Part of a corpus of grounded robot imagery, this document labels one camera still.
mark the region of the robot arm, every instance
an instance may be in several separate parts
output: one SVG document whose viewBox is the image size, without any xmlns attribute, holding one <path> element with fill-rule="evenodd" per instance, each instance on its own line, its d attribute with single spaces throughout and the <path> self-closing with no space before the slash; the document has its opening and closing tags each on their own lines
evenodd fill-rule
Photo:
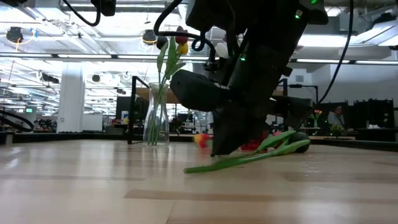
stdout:
<svg viewBox="0 0 398 224">
<path fill-rule="evenodd" d="M 165 11 L 180 2 L 175 0 Z M 228 88 L 185 70 L 173 76 L 170 87 L 183 106 L 213 112 L 213 155 L 229 154 L 261 129 L 267 114 L 280 113 L 283 106 L 271 102 L 270 97 L 280 77 L 290 75 L 292 69 L 287 64 L 307 24 L 327 24 L 328 16 L 323 0 L 258 0 L 250 4 L 191 0 L 188 8 L 187 25 L 200 30 L 201 36 L 194 38 L 201 38 L 202 43 L 203 34 L 213 26 L 226 31 L 229 59 L 214 72 L 221 77 L 220 85 Z M 161 22 L 158 19 L 155 33 L 161 34 Z M 245 31 L 238 47 L 236 36 Z M 172 33 L 162 35 L 180 35 Z M 212 63 L 214 47 L 206 43 Z"/>
</svg>

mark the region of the white pillar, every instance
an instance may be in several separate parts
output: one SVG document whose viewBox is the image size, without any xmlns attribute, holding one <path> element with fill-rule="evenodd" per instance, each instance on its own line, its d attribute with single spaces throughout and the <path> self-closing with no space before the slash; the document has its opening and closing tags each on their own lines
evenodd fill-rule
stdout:
<svg viewBox="0 0 398 224">
<path fill-rule="evenodd" d="M 64 62 L 62 68 L 57 133 L 80 132 L 85 104 L 85 76 L 81 63 Z"/>
</svg>

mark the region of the red tulip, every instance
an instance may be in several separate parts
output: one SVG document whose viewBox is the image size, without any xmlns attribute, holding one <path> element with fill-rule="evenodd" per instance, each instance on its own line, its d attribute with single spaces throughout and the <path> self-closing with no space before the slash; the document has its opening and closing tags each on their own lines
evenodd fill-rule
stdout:
<svg viewBox="0 0 398 224">
<path fill-rule="evenodd" d="M 188 32 L 187 30 L 184 30 L 181 26 L 177 27 L 177 32 Z M 178 43 L 179 45 L 184 45 L 185 43 L 188 42 L 188 37 L 175 37 L 175 42 Z"/>
</svg>

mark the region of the black equipment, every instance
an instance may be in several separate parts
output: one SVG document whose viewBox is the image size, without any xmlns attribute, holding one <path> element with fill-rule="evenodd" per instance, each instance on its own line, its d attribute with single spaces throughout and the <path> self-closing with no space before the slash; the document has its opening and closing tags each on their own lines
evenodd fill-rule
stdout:
<svg viewBox="0 0 398 224">
<path fill-rule="evenodd" d="M 169 7 L 179 2 L 174 1 Z M 270 97 L 281 76 L 290 75 L 292 69 L 287 64 L 307 24 L 328 23 L 323 1 L 278 0 L 248 4 L 201 0 L 191 3 L 187 25 L 201 33 L 213 26 L 227 32 L 230 56 L 215 76 L 219 84 L 228 89 L 219 88 L 206 77 L 185 70 L 174 75 L 170 87 L 183 106 L 213 112 L 213 155 L 230 154 L 247 143 L 264 129 L 267 114 L 283 116 L 285 125 L 298 125 L 310 107 L 295 98 L 281 96 L 274 97 L 274 101 Z M 159 27 L 155 26 L 154 31 L 158 33 Z M 235 37 L 245 31 L 239 47 Z"/>
</svg>

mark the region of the tulip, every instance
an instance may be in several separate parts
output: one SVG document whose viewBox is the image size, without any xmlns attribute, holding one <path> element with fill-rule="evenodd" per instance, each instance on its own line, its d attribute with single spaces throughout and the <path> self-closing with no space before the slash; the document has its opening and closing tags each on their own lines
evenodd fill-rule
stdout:
<svg viewBox="0 0 398 224">
<path fill-rule="evenodd" d="M 164 36 L 158 36 L 156 41 L 156 47 L 162 50 L 162 47 L 168 42 L 167 38 Z"/>
<path fill-rule="evenodd" d="M 180 44 L 177 48 L 177 53 L 180 55 L 186 55 L 188 53 L 188 43 Z"/>
<path fill-rule="evenodd" d="M 184 30 L 181 26 L 177 27 L 177 32 L 185 32 L 187 33 L 187 30 Z M 175 42 L 178 43 L 179 45 L 183 45 L 185 43 L 188 42 L 188 37 L 181 37 L 181 36 L 177 36 L 175 37 Z"/>
</svg>

